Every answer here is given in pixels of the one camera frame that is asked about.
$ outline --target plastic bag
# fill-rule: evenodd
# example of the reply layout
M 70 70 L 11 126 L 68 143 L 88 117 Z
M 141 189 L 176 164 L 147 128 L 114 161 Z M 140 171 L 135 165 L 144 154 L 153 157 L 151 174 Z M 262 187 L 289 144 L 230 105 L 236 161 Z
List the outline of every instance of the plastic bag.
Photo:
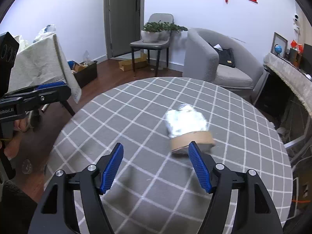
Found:
M 53 35 L 56 31 L 55 25 L 47 25 L 45 28 L 41 29 L 37 37 L 34 39 L 33 43 L 36 43 L 50 35 Z
M 189 132 L 207 130 L 207 121 L 204 116 L 186 104 L 180 105 L 178 110 L 167 111 L 165 120 L 170 138 Z

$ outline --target gray door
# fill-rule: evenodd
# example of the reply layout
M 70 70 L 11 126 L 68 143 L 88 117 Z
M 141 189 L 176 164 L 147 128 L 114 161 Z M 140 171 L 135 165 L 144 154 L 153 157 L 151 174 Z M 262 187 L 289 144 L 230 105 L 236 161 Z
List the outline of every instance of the gray door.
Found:
M 109 15 L 112 56 L 130 53 L 140 39 L 140 0 L 110 0 Z

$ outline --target potted plant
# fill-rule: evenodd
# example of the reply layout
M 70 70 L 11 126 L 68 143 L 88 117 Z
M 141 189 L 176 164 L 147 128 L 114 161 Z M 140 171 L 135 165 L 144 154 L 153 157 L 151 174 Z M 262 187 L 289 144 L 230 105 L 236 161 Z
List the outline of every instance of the potted plant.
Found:
M 182 32 L 182 31 L 188 31 L 188 29 L 184 26 L 178 26 L 174 23 L 169 23 L 169 22 L 164 22 L 164 23 L 159 23 L 160 24 L 160 29 L 162 30 L 160 32 L 160 40 L 167 40 L 170 37 L 170 32 L 175 31 L 175 32 Z
M 142 41 L 148 43 L 157 42 L 160 32 L 159 22 L 148 22 L 144 25 L 143 31 L 141 31 Z

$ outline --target aluminum foil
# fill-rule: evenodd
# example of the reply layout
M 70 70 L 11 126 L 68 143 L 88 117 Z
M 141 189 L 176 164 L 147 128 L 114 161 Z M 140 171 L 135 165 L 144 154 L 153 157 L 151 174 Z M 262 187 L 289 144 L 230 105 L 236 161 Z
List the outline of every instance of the aluminum foil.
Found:
M 207 121 L 202 113 L 186 104 L 180 105 L 178 110 L 167 111 L 165 120 L 170 138 L 189 132 L 207 130 Z

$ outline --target gray checkered tablecloth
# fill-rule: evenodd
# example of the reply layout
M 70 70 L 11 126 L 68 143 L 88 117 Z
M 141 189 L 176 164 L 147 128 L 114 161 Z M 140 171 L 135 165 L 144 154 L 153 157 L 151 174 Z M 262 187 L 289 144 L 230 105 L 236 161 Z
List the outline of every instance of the gray checkered tablecloth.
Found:
M 101 197 L 118 233 L 197 233 L 211 195 L 201 189 L 188 156 L 172 156 L 163 120 L 187 103 L 209 122 L 216 146 L 211 155 L 231 170 L 257 170 L 282 224 L 292 197 L 292 172 L 277 132 L 250 103 L 219 86 L 189 78 L 148 78 L 118 86 L 85 105 L 60 133 L 46 180 L 58 169 L 79 172 L 117 142 L 124 159 L 112 188 Z M 224 233 L 230 233 L 237 190 L 232 191 Z M 75 205 L 82 233 L 88 233 L 80 192 Z

